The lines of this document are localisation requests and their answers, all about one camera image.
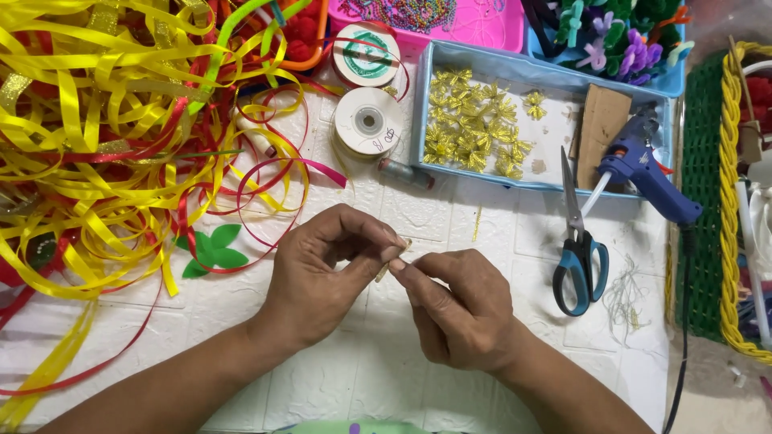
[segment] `power cord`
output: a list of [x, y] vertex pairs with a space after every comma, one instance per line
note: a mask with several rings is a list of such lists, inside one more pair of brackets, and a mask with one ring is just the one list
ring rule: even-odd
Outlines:
[[681, 329], [683, 330], [683, 357], [681, 358], [681, 369], [678, 372], [678, 381], [675, 384], [675, 394], [673, 395], [673, 403], [670, 405], [670, 416], [668, 422], [665, 424], [665, 429], [662, 430], [662, 434], [669, 434], [670, 429], [673, 427], [673, 422], [676, 420], [676, 414], [678, 413], [678, 405], [681, 402], [681, 392], [683, 392], [683, 379], [686, 375], [686, 356], [688, 355], [688, 346], [686, 344], [686, 332], [689, 328], [689, 295], [691, 290], [689, 288], [689, 273], [692, 269], [692, 257], [697, 250], [697, 240], [694, 233], [694, 224], [679, 225], [681, 229], [681, 246], [684, 256], [684, 269], [683, 269], [683, 297], [681, 299]]

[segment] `yellow twisted rope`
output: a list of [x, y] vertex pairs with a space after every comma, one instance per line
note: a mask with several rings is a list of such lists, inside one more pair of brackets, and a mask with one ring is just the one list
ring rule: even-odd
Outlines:
[[[742, 60], [746, 53], [761, 53], [772, 56], [772, 46], [762, 46], [755, 42], [738, 42], [737, 56]], [[737, 124], [740, 122], [740, 75], [732, 55], [727, 54], [723, 60], [723, 76], [721, 77], [723, 103], [721, 104], [721, 144], [720, 177], [721, 177], [721, 334], [730, 347], [736, 351], [751, 356], [756, 360], [772, 364], [772, 352], [760, 350], [753, 342], [746, 342], [737, 330], [737, 282], [740, 280], [740, 270], [737, 267], [737, 193], [734, 183], [737, 182]]]

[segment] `green logo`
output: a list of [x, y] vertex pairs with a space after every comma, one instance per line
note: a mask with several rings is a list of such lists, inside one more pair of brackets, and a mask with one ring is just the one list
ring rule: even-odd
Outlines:
[[[354, 32], [352, 37], [353, 39], [359, 39], [383, 49], [388, 49], [383, 39], [367, 30]], [[373, 46], [360, 44], [359, 42], [349, 42], [343, 48], [343, 56], [348, 69], [363, 78], [383, 76], [388, 71], [389, 66], [391, 66], [391, 56], [389, 53]]]

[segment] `glue gun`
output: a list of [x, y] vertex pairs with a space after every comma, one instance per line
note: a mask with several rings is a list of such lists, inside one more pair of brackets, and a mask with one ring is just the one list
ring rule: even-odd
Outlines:
[[632, 181], [641, 195], [669, 221], [679, 225], [694, 223], [703, 213], [703, 207], [688, 200], [665, 177], [652, 148], [647, 146], [659, 128], [656, 118], [652, 105], [631, 117], [608, 147], [598, 173], [616, 184]]

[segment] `scissor handle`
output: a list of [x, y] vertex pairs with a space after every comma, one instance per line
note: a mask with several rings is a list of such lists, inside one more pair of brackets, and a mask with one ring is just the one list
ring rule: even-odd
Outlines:
[[[563, 243], [563, 255], [560, 257], [555, 274], [552, 276], [552, 291], [555, 301], [557, 301], [557, 306], [569, 317], [578, 317], [587, 312], [587, 309], [590, 307], [590, 290], [587, 286], [587, 278], [584, 275], [584, 255], [582, 252], [581, 246], [576, 241], [567, 239]], [[569, 309], [566, 306], [566, 300], [563, 299], [563, 280], [569, 271], [571, 271], [571, 279], [574, 281], [574, 289], [577, 294], [577, 305], [574, 309]]]
[[[595, 239], [592, 238], [592, 235], [587, 231], [584, 231], [582, 243], [584, 244], [583, 247], [585, 251], [584, 274], [587, 279], [587, 287], [593, 289], [590, 293], [590, 299], [594, 303], [600, 300], [603, 296], [603, 292], [606, 291], [606, 283], [608, 281], [608, 249], [605, 244], [595, 241]], [[593, 286], [592, 255], [596, 250], [598, 251], [598, 257], [601, 260], [601, 272], [598, 274], [598, 283]]]

